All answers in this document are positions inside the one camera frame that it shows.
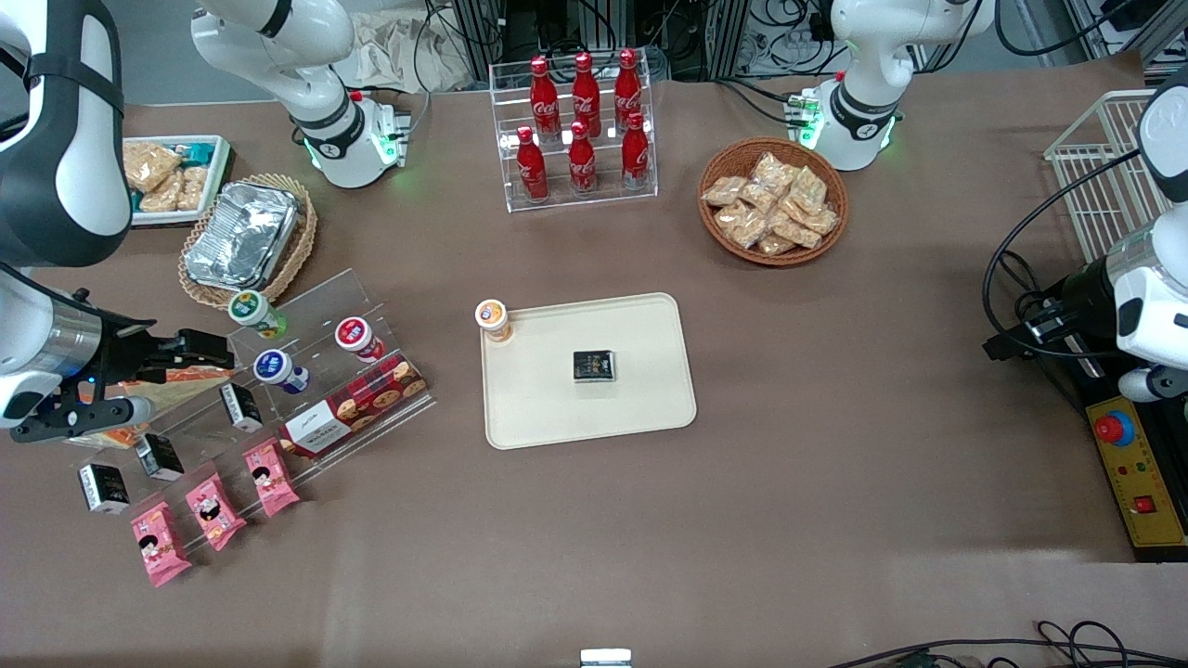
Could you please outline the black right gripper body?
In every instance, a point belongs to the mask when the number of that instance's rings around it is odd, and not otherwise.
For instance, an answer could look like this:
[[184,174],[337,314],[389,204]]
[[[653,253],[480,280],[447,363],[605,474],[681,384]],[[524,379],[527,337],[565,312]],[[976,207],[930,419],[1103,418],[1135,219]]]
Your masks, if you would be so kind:
[[178,339],[153,338],[157,320],[102,319],[97,353],[91,359],[93,383],[165,383],[170,368],[187,368],[173,349]]

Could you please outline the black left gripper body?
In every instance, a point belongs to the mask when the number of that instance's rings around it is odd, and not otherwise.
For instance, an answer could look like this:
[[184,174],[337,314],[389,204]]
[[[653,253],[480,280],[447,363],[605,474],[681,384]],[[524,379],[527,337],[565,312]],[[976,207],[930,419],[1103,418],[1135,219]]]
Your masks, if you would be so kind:
[[1104,275],[1104,261],[1086,263],[1045,289],[1040,288],[1030,263],[1018,258],[1020,269],[1005,269],[1022,292],[1015,297],[1015,320],[1007,328],[998,321],[988,300],[988,321],[993,338],[982,344],[993,361],[1015,358],[1053,358],[1091,361],[1116,358],[1116,296]]

